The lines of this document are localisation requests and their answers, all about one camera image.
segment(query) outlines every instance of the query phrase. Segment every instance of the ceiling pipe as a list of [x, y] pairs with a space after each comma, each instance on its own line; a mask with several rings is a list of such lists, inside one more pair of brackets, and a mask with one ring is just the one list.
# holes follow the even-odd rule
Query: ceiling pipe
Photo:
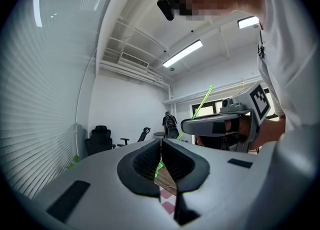
[[159, 79], [157, 78], [156, 76], [152, 76], [151, 74], [144, 74], [142, 72], [139, 72], [139, 71], [136, 71], [136, 70], [133, 70], [129, 67], [125, 67], [125, 66], [122, 66], [122, 65], [119, 65], [119, 64], [115, 64], [115, 63], [111, 63], [111, 62], [108, 62], [108, 61], [105, 61], [105, 60], [102, 60], [101, 61], [101, 67], [102, 66], [108, 66], [110, 68], [112, 68], [113, 70], [121, 70], [121, 73], [125, 73], [125, 72], [129, 72], [131, 74], [134, 74], [136, 76], [140, 76], [141, 78], [143, 78], [144, 81], [146, 80], [149, 80], [152, 84], [159, 84], [163, 87], [166, 87], [167, 89], [170, 87], [169, 84], [163, 82], [162, 79]]
[[121, 54], [120, 51], [114, 50], [112, 48], [105, 48], [106, 52], [114, 53], [114, 54]]
[[134, 48], [134, 49], [136, 49], [136, 50], [138, 50], [138, 51], [141, 51], [141, 52], [149, 55], [149, 56], [152, 57], [152, 58], [155, 58], [156, 60], [161, 61], [162, 63], [164, 62], [164, 61], [161, 60], [160, 58], [156, 57], [155, 55], [152, 55], [151, 53], [145, 51], [144, 49], [139, 48], [139, 47], [137, 47], [137, 46], [134, 46], [134, 45], [132, 45], [132, 44], [130, 44], [130, 43], [126, 43], [126, 42], [123, 41], [123, 40], [119, 40], [119, 39], [114, 38], [114, 37], [110, 37], [110, 40], [116, 41], [116, 42], [121, 43], [121, 44], [126, 44], [126, 45], [128, 45], [128, 46], [130, 46], [130, 47], [132, 47], [132, 48]]
[[121, 25], [124, 25], [125, 27], [127, 28], [130, 28], [130, 29], [133, 29], [134, 31], [136, 31], [137, 33], [139, 33], [140, 35], [144, 36], [145, 38], [149, 39], [150, 41], [152, 41], [154, 44], [164, 48], [166, 51], [169, 51], [169, 49], [162, 43], [160, 43], [159, 41], [157, 41], [156, 39], [150, 37], [149, 35], [145, 34], [144, 32], [140, 31], [137, 27], [134, 27], [134, 26], [129, 26], [119, 20], [116, 21], [117, 23], [121, 24]]
[[[262, 80], [261, 75], [255, 75], [255, 76], [253, 76], [251, 78], [248, 78], [248, 79], [242, 79], [241, 81], [238, 80], [238, 81], [226, 84], [226, 85], [215, 87], [212, 90], [211, 94], [217, 93], [217, 92], [222, 91], [224, 89], [231, 89], [231, 88], [235, 88], [237, 86], [244, 86], [246, 84], [258, 82], [260, 80]], [[178, 97], [173, 98], [173, 99], [165, 100], [162, 103], [165, 104], [165, 105], [170, 105], [170, 104], [172, 105], [172, 104], [182, 103], [182, 102], [186, 102], [188, 100], [192, 100], [192, 99], [195, 99], [195, 98], [202, 97], [206, 93], [208, 93], [207, 89], [200, 90], [200, 91], [193, 92], [193, 93], [190, 93], [190, 94], [187, 94], [187, 95], [178, 96]]]
[[163, 76], [161, 76], [160, 74], [157, 74], [151, 70], [149, 70], [149, 68], [146, 70], [149, 74], [154, 75], [155, 77], [158, 77], [159, 79], [161, 79], [163, 81]]
[[169, 77], [168, 75], [160, 72], [158, 69], [155, 69], [154, 67], [150, 66], [148, 67], [148, 70], [154, 72], [154, 73], [157, 73], [159, 75], [162, 75], [163, 77], [165, 77], [166, 79], [170, 80], [170, 81], [174, 81], [174, 79], [172, 79], [171, 77]]
[[130, 69], [128, 67], [125, 67], [125, 66], [122, 66], [122, 65], [119, 65], [119, 64], [111, 63], [111, 62], [108, 62], [108, 61], [105, 61], [105, 60], [101, 60], [101, 64], [131, 72], [133, 74], [136, 74], [136, 75], [142, 76], [144, 78], [150, 79], [150, 80], [152, 80], [154, 82], [157, 81], [157, 79], [155, 77], [152, 77], [150, 75], [144, 74], [142, 72]]
[[108, 7], [106, 8], [98, 37], [95, 62], [96, 75], [98, 75], [100, 62], [104, 57], [104, 52], [112, 34], [112, 31], [114, 30], [118, 17], [121, 11], [124, 9], [127, 2], [128, 0], [110, 0]]
[[[153, 8], [155, 5], [154, 2], [157, 0], [129, 0], [126, 7], [124, 8], [124, 17], [125, 20], [128, 22], [127, 25], [127, 30], [124, 31], [124, 33], [121, 35], [120, 40], [124, 40], [125, 38], [131, 38], [133, 36], [134, 31], [136, 30], [136, 26], [141, 23], [143, 18], [148, 14], [148, 12]], [[120, 50], [124, 51], [126, 45], [130, 46], [130, 44], [122, 42], [120, 44]], [[165, 51], [167, 53], [168, 57], [171, 57], [173, 54], [170, 53], [170, 49], [167, 46], [164, 46], [163, 44], [161, 45], [165, 48]], [[163, 64], [166, 60], [162, 60], [162, 58], [156, 57], [158, 60], [153, 63], [153, 65], [161, 65]], [[179, 64], [183, 65], [188, 72], [191, 72], [191, 69], [184, 63], [180, 62]]]
[[111, 56], [111, 55], [104, 55], [103, 58], [104, 58], [104, 59], [105, 59], [105, 58], [110, 58], [110, 59], [113, 59], [113, 60], [117, 60], [116, 57]]
[[115, 72], [115, 73], [118, 73], [118, 74], [121, 74], [121, 75], [124, 75], [124, 76], [128, 76], [128, 77], [131, 77], [131, 78], [134, 78], [134, 79], [137, 79], [139, 81], [143, 81], [143, 82], [146, 82], [146, 83], [149, 83], [149, 84], [152, 84], [152, 85], [155, 85], [155, 86], [158, 86], [162, 89], [165, 89], [165, 90], [168, 90], [169, 88], [165, 85], [162, 85], [156, 81], [151, 81], [149, 79], [146, 79], [146, 78], [143, 78], [137, 74], [134, 74], [134, 73], [130, 73], [130, 72], [127, 72], [125, 70], [122, 70], [122, 69], [118, 69], [116, 67], [112, 67], [112, 66], [108, 66], [108, 65], [103, 65], [101, 64], [100, 68], [102, 69], [106, 69], [108, 71], [112, 71], [112, 72]]
[[134, 65], [132, 65], [132, 64], [123, 62], [123, 61], [121, 61], [121, 60], [118, 61], [117, 64], [120, 65], [120, 66], [126, 67], [126, 68], [130, 68], [130, 69], [132, 69], [132, 70], [136, 70], [136, 71], [138, 71], [138, 72], [140, 72], [140, 73], [143, 73], [143, 74], [145, 74], [145, 75], [148, 74], [148, 72], [147, 72], [146, 70], [143, 70], [143, 69], [141, 69], [141, 68], [139, 68], [139, 67], [136, 67], [136, 66], [134, 66]]
[[[208, 39], [211, 36], [214, 36], [219, 33], [219, 28], [221, 26], [224, 26], [230, 22], [234, 22], [240, 19], [243, 19], [245, 17], [248, 17], [249, 15], [247, 13], [241, 12], [241, 11], [235, 11], [232, 14], [226, 15], [224, 17], [217, 18], [213, 24], [210, 24], [209, 22], [207, 24], [204, 24], [200, 26], [199, 28], [195, 29], [193, 33], [189, 33], [179, 41], [177, 41], [173, 46], [171, 46], [170, 52], [173, 54], [176, 54], [183, 50], [188, 45], [192, 44], [196, 40], [202, 40]], [[168, 60], [168, 55], [166, 53], [163, 53], [162, 56], [159, 57], [161, 60], [166, 61]], [[163, 66], [160, 62], [158, 62], [154, 68], [160, 69]]]

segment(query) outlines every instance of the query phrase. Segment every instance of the office chair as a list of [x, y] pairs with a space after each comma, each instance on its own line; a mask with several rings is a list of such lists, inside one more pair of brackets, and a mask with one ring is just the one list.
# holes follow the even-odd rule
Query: office chair
[[[139, 139], [138, 139], [138, 142], [144, 141], [145, 138], [146, 138], [146, 136], [147, 136], [147, 134], [150, 132], [150, 130], [151, 130], [150, 128], [145, 127], [145, 128], [143, 129], [143, 132], [141, 133]], [[120, 138], [120, 139], [121, 139], [121, 140], [124, 140], [124, 143], [125, 143], [125, 144], [118, 144], [118, 145], [117, 145], [118, 147], [127, 146], [127, 145], [128, 145], [128, 141], [130, 140], [130, 139], [128, 139], [128, 138]]]
[[111, 150], [116, 147], [112, 144], [111, 130], [107, 129], [106, 126], [96, 126], [91, 131], [91, 137], [84, 141], [88, 156]]

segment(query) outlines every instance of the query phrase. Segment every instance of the person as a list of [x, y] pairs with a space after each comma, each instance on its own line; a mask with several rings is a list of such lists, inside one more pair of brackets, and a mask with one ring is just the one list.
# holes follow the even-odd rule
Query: person
[[[251, 150], [277, 141], [285, 131], [320, 122], [319, 34], [301, 0], [168, 1], [181, 16], [224, 16], [242, 11], [259, 19], [257, 64], [279, 120], [263, 121]], [[238, 133], [248, 136], [249, 117], [241, 117], [237, 124]], [[225, 122], [227, 132], [231, 125]]]
[[165, 117], [163, 117], [163, 119], [162, 119], [162, 126], [164, 127], [165, 135], [168, 135], [167, 120], [169, 119], [170, 116], [172, 117], [174, 122], [177, 123], [176, 117], [174, 115], [170, 115], [169, 111], [166, 111], [165, 112]]
[[166, 111], [166, 112], [165, 112], [165, 117], [163, 117], [163, 119], [162, 119], [162, 126], [163, 126], [163, 128], [164, 128], [165, 134], [167, 134], [166, 124], [167, 124], [167, 119], [168, 119], [169, 115], [170, 115], [170, 112], [169, 112], [169, 111]]

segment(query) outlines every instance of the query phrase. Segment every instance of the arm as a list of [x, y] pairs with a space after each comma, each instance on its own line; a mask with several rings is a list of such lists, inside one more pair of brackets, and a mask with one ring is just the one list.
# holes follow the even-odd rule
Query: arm
[[[225, 123], [226, 130], [231, 127], [231, 123], [227, 121]], [[277, 141], [280, 136], [285, 133], [286, 130], [286, 116], [279, 116], [278, 121], [265, 119], [260, 126], [260, 132], [256, 140], [251, 144], [250, 150], [255, 150], [264, 145], [267, 142]], [[250, 131], [250, 118], [244, 116], [240, 118], [240, 126], [238, 133], [244, 136], [248, 136]]]

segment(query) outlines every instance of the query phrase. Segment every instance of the white shirt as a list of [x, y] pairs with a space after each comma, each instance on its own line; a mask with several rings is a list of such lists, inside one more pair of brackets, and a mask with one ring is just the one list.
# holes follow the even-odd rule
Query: white shirt
[[257, 63], [285, 130], [320, 122], [319, 34], [301, 0], [265, 0]]

